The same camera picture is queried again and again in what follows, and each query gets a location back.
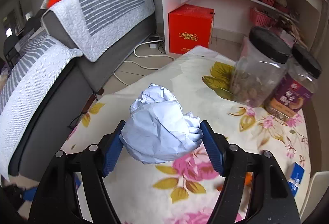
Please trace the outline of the orange peel piece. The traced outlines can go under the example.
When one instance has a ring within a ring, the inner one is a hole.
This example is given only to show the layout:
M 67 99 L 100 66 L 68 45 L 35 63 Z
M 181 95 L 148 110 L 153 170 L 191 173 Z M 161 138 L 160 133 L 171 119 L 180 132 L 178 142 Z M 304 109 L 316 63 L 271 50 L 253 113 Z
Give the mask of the orange peel piece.
M 251 187 L 252 179 L 253 179 L 253 173 L 252 173 L 252 172 L 247 172 L 247 173 L 246 173 L 246 176 L 245 176 L 245 182 L 244 182 L 244 185 L 247 186 L 247 187 Z M 224 186 L 224 184 L 223 184 L 223 183 L 220 183 L 220 184 L 218 184 L 215 188 L 216 188 L 218 191 L 221 191 L 221 190 L 223 189 L 223 186 Z

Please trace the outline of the white plastic trash bin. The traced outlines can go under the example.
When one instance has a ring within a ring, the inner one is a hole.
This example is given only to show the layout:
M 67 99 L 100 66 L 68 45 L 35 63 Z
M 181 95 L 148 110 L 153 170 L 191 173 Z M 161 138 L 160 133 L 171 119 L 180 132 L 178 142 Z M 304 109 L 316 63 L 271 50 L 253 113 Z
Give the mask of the white plastic trash bin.
M 315 210 L 316 206 L 328 189 L 328 174 L 329 171 L 318 171 L 311 178 L 307 196 L 300 213 L 301 223 L 304 223 L 307 217 L 309 217 Z

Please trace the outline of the purple label nut jar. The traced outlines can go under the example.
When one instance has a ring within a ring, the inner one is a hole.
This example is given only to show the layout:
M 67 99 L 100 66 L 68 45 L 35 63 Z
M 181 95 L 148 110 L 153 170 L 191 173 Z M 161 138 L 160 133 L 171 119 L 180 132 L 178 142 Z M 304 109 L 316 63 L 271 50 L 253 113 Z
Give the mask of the purple label nut jar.
M 285 122 L 292 119 L 316 93 L 321 73 L 315 57 L 302 45 L 294 44 L 286 74 L 265 101 L 266 111 Z

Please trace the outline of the white paper ball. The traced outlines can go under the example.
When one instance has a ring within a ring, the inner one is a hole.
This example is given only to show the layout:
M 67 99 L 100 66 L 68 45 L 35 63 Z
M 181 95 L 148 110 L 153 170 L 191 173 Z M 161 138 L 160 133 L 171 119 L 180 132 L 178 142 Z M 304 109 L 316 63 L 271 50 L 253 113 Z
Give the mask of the white paper ball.
M 130 106 L 130 117 L 119 138 L 127 152 L 143 164 L 174 161 L 202 142 L 200 118 L 183 113 L 175 95 L 150 84 Z

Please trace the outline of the pink basket under shelf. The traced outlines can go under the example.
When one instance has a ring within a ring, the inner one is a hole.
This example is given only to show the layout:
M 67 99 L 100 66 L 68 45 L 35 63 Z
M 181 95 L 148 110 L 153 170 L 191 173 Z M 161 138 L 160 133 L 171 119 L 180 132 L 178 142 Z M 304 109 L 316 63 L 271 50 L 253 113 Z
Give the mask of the pink basket under shelf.
M 272 25 L 272 18 L 256 8 L 250 9 L 249 18 L 252 24 L 257 27 L 270 27 Z

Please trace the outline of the clear jar black lid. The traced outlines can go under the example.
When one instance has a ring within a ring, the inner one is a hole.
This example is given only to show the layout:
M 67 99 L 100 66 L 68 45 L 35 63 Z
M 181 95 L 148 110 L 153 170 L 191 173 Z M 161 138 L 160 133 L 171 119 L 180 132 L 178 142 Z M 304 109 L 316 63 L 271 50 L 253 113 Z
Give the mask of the clear jar black lid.
M 235 63 L 230 92 L 235 102 L 259 107 L 278 86 L 287 71 L 291 48 L 276 34 L 254 26 L 243 39 Z

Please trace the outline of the blue biscuit box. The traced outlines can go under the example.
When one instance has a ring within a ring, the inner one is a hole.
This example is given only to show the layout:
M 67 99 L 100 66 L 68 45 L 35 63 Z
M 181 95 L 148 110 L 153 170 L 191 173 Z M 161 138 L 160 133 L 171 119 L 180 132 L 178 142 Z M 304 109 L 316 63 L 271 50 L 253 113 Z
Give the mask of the blue biscuit box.
M 291 190 L 292 195 L 295 197 L 297 194 L 301 181 L 303 179 L 305 169 L 300 166 L 298 163 L 294 163 L 291 166 L 291 173 L 288 178 L 288 185 Z

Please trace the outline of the red cardboard gift box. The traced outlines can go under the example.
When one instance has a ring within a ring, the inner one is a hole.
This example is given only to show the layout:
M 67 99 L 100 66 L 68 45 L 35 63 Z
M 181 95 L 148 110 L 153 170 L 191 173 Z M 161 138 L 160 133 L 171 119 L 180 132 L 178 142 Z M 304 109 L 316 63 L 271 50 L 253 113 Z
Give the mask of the red cardboard gift box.
M 215 11 L 184 4 L 168 14 L 169 51 L 183 55 L 196 46 L 209 47 Z

